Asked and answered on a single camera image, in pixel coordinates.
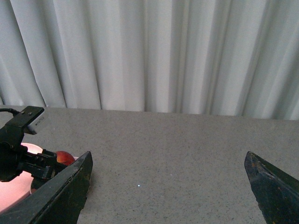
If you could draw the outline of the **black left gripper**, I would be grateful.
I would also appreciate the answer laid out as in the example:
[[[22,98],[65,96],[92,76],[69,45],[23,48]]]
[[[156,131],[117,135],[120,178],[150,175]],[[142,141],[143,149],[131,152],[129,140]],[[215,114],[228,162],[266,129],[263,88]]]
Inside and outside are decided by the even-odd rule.
[[[46,149],[34,154],[22,145],[23,127],[4,125],[0,129],[0,181],[10,182],[23,171],[34,178],[49,180],[67,165],[57,162],[57,154]]]

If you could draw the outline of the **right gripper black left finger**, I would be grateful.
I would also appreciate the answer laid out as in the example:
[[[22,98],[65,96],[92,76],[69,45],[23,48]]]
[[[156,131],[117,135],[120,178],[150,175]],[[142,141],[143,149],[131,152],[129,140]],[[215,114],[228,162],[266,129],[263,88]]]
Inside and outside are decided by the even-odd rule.
[[[84,208],[93,168],[91,152],[81,155],[32,195],[1,214],[2,224],[75,224]]]

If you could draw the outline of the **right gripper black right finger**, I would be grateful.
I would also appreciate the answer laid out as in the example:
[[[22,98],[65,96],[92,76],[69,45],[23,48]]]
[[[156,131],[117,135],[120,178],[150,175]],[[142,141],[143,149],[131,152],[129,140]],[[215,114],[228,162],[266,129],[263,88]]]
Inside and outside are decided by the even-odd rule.
[[[250,151],[244,167],[266,223],[297,224],[299,181]]]

